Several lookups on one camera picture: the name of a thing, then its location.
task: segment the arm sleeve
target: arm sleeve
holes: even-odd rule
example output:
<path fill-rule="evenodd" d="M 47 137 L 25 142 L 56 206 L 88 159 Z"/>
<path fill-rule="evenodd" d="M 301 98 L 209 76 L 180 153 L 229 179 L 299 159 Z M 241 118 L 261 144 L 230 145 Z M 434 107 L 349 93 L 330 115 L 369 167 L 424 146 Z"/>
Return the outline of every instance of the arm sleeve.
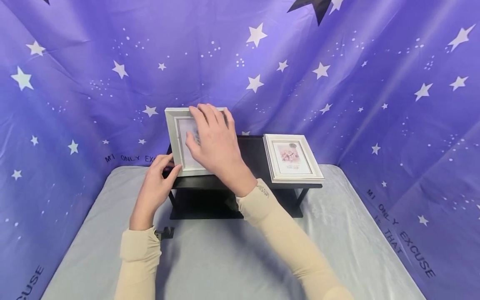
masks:
<path fill-rule="evenodd" d="M 115 300 L 155 300 L 156 268 L 161 253 L 155 227 L 123 233 L 120 246 L 122 264 Z"/>
<path fill-rule="evenodd" d="M 266 240 L 302 284 L 309 300 L 353 300 L 325 257 L 278 203 L 263 180 L 247 196 L 237 198 L 246 221 Z"/>

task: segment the dark star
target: dark star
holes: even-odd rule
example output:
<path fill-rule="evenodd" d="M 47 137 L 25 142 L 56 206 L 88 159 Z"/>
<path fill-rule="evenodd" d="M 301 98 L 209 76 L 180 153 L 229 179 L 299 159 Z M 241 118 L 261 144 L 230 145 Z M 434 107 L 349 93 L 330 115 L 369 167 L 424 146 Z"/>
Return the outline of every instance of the dark star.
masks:
<path fill-rule="evenodd" d="M 288 12 L 294 11 L 305 5 L 313 5 L 315 10 L 315 15 L 317 16 L 317 23 L 320 25 L 320 22 L 324 18 L 325 13 L 327 12 L 328 6 L 332 0 L 296 0 L 295 3 L 290 7 Z"/>

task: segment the star-patterned fabric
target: star-patterned fabric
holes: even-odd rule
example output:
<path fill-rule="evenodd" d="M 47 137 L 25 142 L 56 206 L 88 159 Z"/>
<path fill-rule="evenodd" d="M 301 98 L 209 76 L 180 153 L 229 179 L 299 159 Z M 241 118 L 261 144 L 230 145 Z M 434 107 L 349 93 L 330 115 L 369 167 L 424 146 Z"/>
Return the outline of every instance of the star-patterned fabric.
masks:
<path fill-rule="evenodd" d="M 318 163 L 346 173 L 426 298 L 476 299 L 479 9 L 0 5 L 2 296 L 18 298 L 41 267 L 29 295 L 39 299 L 107 175 L 166 152 L 163 110 L 209 102 L 232 111 L 238 134 L 305 134 Z"/>

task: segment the right hand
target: right hand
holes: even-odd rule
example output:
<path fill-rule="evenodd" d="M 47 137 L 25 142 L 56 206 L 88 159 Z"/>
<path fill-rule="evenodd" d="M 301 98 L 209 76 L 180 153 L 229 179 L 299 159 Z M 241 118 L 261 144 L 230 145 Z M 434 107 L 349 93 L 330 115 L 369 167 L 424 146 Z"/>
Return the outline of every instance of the right hand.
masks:
<path fill-rule="evenodd" d="M 200 145 L 195 142 L 192 132 L 187 132 L 186 145 L 193 159 L 205 169 L 215 174 L 238 197 L 249 194 L 257 184 L 257 179 L 241 158 L 235 132 L 235 122 L 230 111 L 221 113 L 210 104 L 190 106 L 197 124 Z"/>

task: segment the picture frame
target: picture frame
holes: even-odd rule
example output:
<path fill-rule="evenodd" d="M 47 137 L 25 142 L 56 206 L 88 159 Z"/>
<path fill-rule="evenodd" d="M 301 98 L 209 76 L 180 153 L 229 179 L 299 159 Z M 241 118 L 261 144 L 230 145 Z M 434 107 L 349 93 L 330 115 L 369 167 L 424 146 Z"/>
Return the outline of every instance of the picture frame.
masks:
<path fill-rule="evenodd" d="M 182 170 L 178 176 L 211 175 L 211 172 L 193 159 L 190 150 L 185 144 L 187 131 L 191 131 L 195 135 L 196 141 L 200 143 L 195 119 L 190 113 L 190 110 L 188 108 L 166 108 L 165 118 L 167 119 L 173 161 L 175 164 L 182 165 Z"/>
<path fill-rule="evenodd" d="M 304 135 L 265 134 L 272 183 L 323 183 L 323 176 Z"/>

